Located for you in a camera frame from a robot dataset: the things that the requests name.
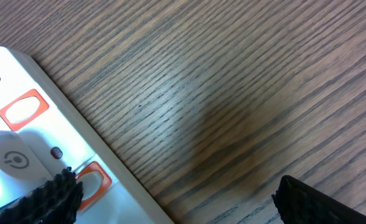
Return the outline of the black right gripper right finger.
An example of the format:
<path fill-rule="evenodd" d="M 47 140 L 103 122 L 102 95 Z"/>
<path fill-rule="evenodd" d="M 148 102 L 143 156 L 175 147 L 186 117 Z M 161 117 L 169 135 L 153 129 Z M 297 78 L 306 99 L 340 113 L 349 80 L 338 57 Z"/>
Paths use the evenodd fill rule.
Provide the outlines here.
<path fill-rule="evenodd" d="M 366 224 L 366 216 L 290 175 L 272 195 L 285 224 Z"/>

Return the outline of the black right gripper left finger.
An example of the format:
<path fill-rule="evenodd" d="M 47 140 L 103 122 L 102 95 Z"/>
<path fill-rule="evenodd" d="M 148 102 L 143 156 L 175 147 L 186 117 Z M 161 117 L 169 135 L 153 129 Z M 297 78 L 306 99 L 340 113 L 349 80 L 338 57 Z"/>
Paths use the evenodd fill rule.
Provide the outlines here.
<path fill-rule="evenodd" d="M 83 198 L 83 183 L 71 167 L 28 195 L 0 209 L 0 224 L 73 224 Z"/>

